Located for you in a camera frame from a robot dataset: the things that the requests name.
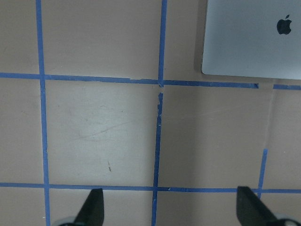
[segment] laptop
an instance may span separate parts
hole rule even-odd
[[[301,79],[301,0],[208,0],[202,72]]]

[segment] apple logo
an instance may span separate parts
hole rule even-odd
[[[290,28],[290,24],[291,24],[291,20],[279,20],[277,23],[277,31],[279,34],[289,34],[291,32],[291,28]]]

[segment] silver laptop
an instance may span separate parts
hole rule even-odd
[[[301,0],[208,0],[202,72],[301,79]]]

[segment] silver bolt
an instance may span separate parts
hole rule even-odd
[[[285,222],[285,226],[297,226],[297,225],[296,225],[295,222],[292,222],[292,221],[290,221],[290,220],[287,220],[287,221]]]

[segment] blue grid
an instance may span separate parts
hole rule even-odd
[[[158,104],[158,116],[157,116],[153,186],[87,186],[87,185],[49,184],[48,154],[47,154],[46,87],[45,87],[46,80],[99,81],[99,82],[114,82],[114,83],[131,83],[131,84],[152,84],[152,85],[159,85],[160,87],[163,87],[164,85],[171,85],[171,86],[228,87],[228,88],[246,88],[246,89],[258,89],[259,88],[258,83],[164,80],[164,50],[165,50],[165,32],[166,32],[166,13],[167,13],[167,0],[162,0],[159,64],[158,64],[158,79],[157,80],[153,80],[153,79],[134,80],[134,79],[130,79],[130,78],[51,75],[51,74],[45,74],[45,70],[44,70],[41,0],[36,0],[36,22],[37,22],[37,36],[38,36],[39,74],[0,73],[0,78],[40,80],[44,183],[43,184],[0,183],[0,187],[43,188],[44,196],[45,196],[46,226],[50,226],[50,201],[49,201],[50,188],[52,188],[52,189],[87,189],[87,190],[94,189],[94,188],[102,188],[103,190],[118,190],[118,191],[152,191],[153,192],[152,219],[151,219],[152,226],[156,225],[158,192],[236,193],[236,191],[237,191],[236,188],[186,188],[186,187],[160,187],[160,186],[158,186],[160,139],[161,139],[161,115],[162,115],[162,109],[163,109],[163,94],[162,93],[160,93],[158,96],[159,104]],[[273,89],[301,90],[301,86],[275,84]],[[258,188],[254,188],[252,190],[254,192],[256,192],[259,197],[261,197],[262,193],[301,194],[301,189],[263,189],[262,188],[263,181],[264,181],[264,172],[265,172],[267,155],[268,155],[268,150],[264,149],[263,154],[262,154]]]

